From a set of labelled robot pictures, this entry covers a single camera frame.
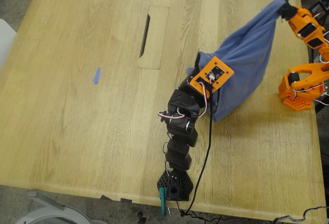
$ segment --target orange robot base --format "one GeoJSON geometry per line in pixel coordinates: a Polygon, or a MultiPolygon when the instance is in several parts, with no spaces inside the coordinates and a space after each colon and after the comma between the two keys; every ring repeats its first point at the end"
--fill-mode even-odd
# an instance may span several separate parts
{"type": "Polygon", "coordinates": [[[322,63],[303,64],[289,69],[279,85],[279,96],[283,104],[295,111],[309,109],[312,101],[324,92],[324,81],[329,78],[329,66],[322,63]],[[290,73],[309,73],[310,75],[289,84],[290,73]]]}

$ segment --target electrical wire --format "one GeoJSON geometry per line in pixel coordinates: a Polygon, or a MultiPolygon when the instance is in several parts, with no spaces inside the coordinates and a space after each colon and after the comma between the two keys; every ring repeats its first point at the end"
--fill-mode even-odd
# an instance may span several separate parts
{"type": "MultiPolygon", "coordinates": [[[[182,212],[182,210],[178,206],[178,202],[177,201],[176,201],[176,204],[177,204],[178,211],[182,212]]],[[[229,218],[224,219],[223,216],[220,215],[219,217],[212,218],[211,220],[207,220],[207,219],[205,219],[205,218],[203,218],[201,216],[197,216],[194,211],[191,211],[191,212],[194,214],[194,216],[192,214],[186,214],[186,215],[191,216],[192,218],[203,220],[205,223],[207,223],[207,222],[213,222],[214,220],[217,220],[216,224],[218,224],[221,220],[242,219],[241,217],[229,217],[229,218]]]]}
{"type": "Polygon", "coordinates": [[[199,183],[200,183],[200,180],[202,178],[202,174],[204,173],[204,170],[205,170],[205,167],[206,167],[206,164],[207,164],[207,160],[208,160],[208,156],[209,156],[209,152],[210,152],[210,147],[211,147],[211,131],[212,131],[212,83],[211,83],[211,81],[210,81],[210,85],[211,85],[210,91],[209,91],[210,121],[209,121],[209,142],[208,142],[208,149],[207,149],[206,157],[205,157],[204,164],[202,166],[202,169],[201,169],[199,178],[198,178],[197,183],[196,183],[195,188],[194,188],[193,198],[192,198],[192,201],[190,203],[190,206],[188,207],[188,209],[185,212],[184,212],[184,210],[181,210],[180,211],[180,215],[181,216],[189,215],[188,213],[191,210],[191,208],[193,206],[193,203],[195,201],[195,196],[196,196],[197,188],[199,187],[199,183]]]}
{"type": "Polygon", "coordinates": [[[293,89],[293,91],[294,91],[294,93],[295,93],[295,96],[293,97],[293,100],[296,98],[296,96],[297,96],[297,92],[305,92],[305,91],[307,91],[307,90],[310,90],[310,89],[314,89],[314,88],[316,88],[316,87],[319,87],[319,86],[321,86],[321,85],[324,85],[326,82],[324,82],[324,83],[322,83],[322,84],[317,84],[317,85],[315,85],[315,86],[313,86],[313,87],[310,87],[310,88],[308,88],[308,89],[303,89],[303,90],[295,90],[295,89],[293,89]]]}
{"type": "Polygon", "coordinates": [[[199,118],[204,115],[207,111],[207,105],[208,105],[208,102],[207,102],[207,93],[206,93],[206,87],[205,85],[203,84],[203,82],[199,82],[200,85],[202,85],[202,89],[203,89],[203,92],[204,92],[204,98],[205,98],[205,110],[203,111],[202,114],[199,115],[199,118]]]}
{"type": "Polygon", "coordinates": [[[163,144],[163,146],[162,146],[162,152],[163,152],[164,154],[165,154],[165,149],[164,149],[164,148],[165,148],[165,144],[166,144],[166,143],[168,144],[168,142],[165,142],[165,143],[163,144]]]}
{"type": "Polygon", "coordinates": [[[326,104],[326,103],[324,103],[324,102],[321,102],[321,101],[319,101],[319,100],[317,100],[317,99],[313,99],[313,100],[316,101],[316,102],[321,103],[321,104],[324,105],[324,106],[329,106],[329,104],[326,104]]]}
{"type": "Polygon", "coordinates": [[[319,61],[321,62],[321,63],[323,63],[323,64],[328,64],[329,63],[329,61],[323,61],[322,60],[322,55],[321,54],[319,54],[319,61]]]}
{"type": "Polygon", "coordinates": [[[315,15],[313,16],[313,18],[316,18],[317,16],[319,16],[322,12],[324,12],[324,11],[318,12],[317,14],[315,14],[315,15]]]}
{"type": "Polygon", "coordinates": [[[321,153],[322,156],[327,156],[329,158],[329,155],[326,153],[321,153]]]}
{"type": "Polygon", "coordinates": [[[167,161],[164,161],[164,170],[166,171],[166,173],[168,174],[169,176],[169,172],[168,172],[168,169],[167,169],[167,161]]]}
{"type": "Polygon", "coordinates": [[[303,218],[301,218],[301,219],[295,219],[295,218],[293,218],[290,215],[286,215],[286,216],[282,216],[282,217],[279,217],[279,218],[275,218],[273,220],[273,224],[276,224],[278,221],[283,221],[283,220],[286,220],[286,219],[289,219],[289,220],[291,220],[293,222],[302,222],[302,221],[305,221],[306,220],[306,213],[308,211],[310,211],[310,210],[317,210],[317,209],[329,209],[329,207],[328,206],[318,206],[318,207],[315,207],[315,208],[309,208],[309,209],[307,209],[307,210],[304,211],[303,218]]]}
{"type": "Polygon", "coordinates": [[[185,115],[181,115],[181,116],[177,116],[177,117],[174,117],[174,116],[166,116],[166,115],[163,115],[164,112],[158,112],[158,116],[160,117],[163,117],[163,118],[167,118],[167,119],[171,119],[171,120],[179,120],[179,119],[182,119],[185,117],[185,115]]]}

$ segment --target green clamp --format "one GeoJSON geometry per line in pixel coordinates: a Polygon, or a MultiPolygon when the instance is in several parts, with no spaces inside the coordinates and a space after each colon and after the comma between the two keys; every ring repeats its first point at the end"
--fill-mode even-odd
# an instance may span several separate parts
{"type": "Polygon", "coordinates": [[[159,197],[161,201],[161,215],[165,216],[166,215],[166,206],[165,200],[166,200],[166,195],[167,195],[167,188],[166,187],[160,187],[159,188],[159,197]]]}

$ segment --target orange servo bracket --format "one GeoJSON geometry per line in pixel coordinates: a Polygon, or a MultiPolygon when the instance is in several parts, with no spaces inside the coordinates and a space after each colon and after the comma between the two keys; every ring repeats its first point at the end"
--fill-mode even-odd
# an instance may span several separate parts
{"type": "MultiPolygon", "coordinates": [[[[232,75],[234,71],[228,67],[223,61],[217,57],[213,57],[210,61],[201,69],[201,71],[195,75],[189,84],[200,92],[202,95],[203,88],[200,82],[210,84],[210,79],[212,81],[212,92],[218,90],[232,75]]],[[[209,91],[206,90],[207,98],[209,98],[209,91]]]]}

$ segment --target white chair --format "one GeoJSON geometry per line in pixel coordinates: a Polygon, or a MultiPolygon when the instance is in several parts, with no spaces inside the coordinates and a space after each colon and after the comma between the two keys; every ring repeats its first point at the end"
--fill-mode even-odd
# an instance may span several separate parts
{"type": "Polygon", "coordinates": [[[4,20],[0,20],[0,67],[15,35],[16,32],[10,27],[10,25],[4,20]]]}

